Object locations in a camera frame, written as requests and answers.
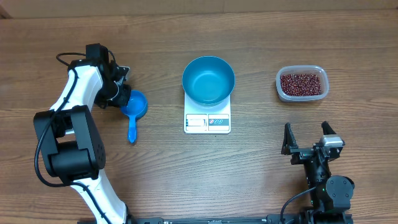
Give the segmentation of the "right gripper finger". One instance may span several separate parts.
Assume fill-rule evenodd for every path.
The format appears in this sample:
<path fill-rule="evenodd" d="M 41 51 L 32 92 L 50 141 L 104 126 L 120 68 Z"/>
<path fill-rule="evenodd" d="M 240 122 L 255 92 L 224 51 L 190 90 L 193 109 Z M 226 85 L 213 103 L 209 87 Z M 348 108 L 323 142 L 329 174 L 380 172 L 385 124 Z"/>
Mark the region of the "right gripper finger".
<path fill-rule="evenodd" d="M 327 121 L 322 122 L 321 127 L 324 135 L 336 134 Z"/>
<path fill-rule="evenodd" d="M 284 126 L 284 140 L 282 143 L 281 154 L 291 155 L 298 149 L 297 142 L 295 140 L 291 124 L 286 123 Z"/>

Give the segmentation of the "blue plastic measuring scoop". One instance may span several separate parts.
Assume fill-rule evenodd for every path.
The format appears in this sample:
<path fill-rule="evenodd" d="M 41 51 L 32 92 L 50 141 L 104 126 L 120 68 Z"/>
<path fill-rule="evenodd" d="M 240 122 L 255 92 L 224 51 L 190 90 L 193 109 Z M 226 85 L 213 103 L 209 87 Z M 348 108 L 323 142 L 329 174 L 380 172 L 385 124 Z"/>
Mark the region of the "blue plastic measuring scoop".
<path fill-rule="evenodd" d="M 127 105 L 121 107 L 121 112 L 129 118 L 127 140 L 131 144 L 134 144 L 137 139 L 136 121 L 146 114 L 147 109 L 148 101 L 145 95 L 137 90 L 131 91 Z"/>

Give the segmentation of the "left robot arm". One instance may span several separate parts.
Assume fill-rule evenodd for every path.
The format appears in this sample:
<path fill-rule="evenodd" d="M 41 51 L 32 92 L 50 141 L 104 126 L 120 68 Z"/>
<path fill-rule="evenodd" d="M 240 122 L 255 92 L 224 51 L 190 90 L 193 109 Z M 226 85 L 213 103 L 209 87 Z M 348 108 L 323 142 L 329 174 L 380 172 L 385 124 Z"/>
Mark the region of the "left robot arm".
<path fill-rule="evenodd" d="M 124 81 L 130 68 L 119 66 L 101 44 L 87 45 L 83 55 L 83 60 L 68 63 L 68 81 L 57 102 L 34 116 L 35 173 L 42 183 L 54 186 L 40 173 L 41 157 L 47 173 L 61 180 L 58 187 L 71 187 L 81 195 L 96 223 L 133 223 L 104 171 L 105 148 L 91 115 L 94 105 L 105 109 L 128 104 L 131 87 Z"/>

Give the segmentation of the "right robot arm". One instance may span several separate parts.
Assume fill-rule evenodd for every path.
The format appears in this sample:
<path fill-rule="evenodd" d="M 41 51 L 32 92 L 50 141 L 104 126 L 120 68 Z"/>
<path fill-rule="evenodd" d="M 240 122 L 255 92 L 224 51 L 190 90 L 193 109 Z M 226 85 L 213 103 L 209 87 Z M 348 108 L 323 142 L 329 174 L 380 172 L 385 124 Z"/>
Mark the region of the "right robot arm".
<path fill-rule="evenodd" d="M 281 223 L 353 223 L 346 211 L 351 208 L 355 184 L 345 176 L 332 175 L 328 163 L 340 157 L 345 142 L 328 122 L 321 124 L 323 136 L 311 147 L 300 148 L 290 123 L 284 126 L 281 154 L 292 156 L 292 165 L 303 165 L 308 189 L 288 199 L 281 208 Z M 289 217 L 285 209 L 294 200 L 309 194 L 311 206 Z"/>

